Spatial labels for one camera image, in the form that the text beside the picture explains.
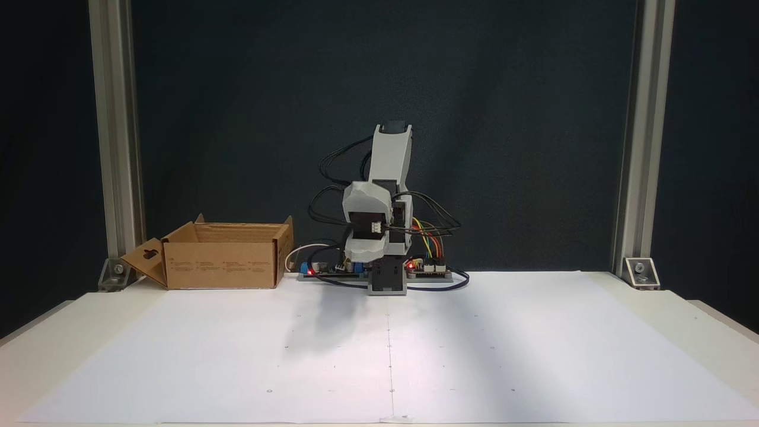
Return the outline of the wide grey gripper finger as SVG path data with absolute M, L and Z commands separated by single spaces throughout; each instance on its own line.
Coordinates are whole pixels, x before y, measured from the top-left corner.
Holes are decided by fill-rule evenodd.
M 345 257 L 351 262 L 374 262 L 387 253 L 387 236 L 379 240 L 363 240 L 350 234 L 345 241 Z

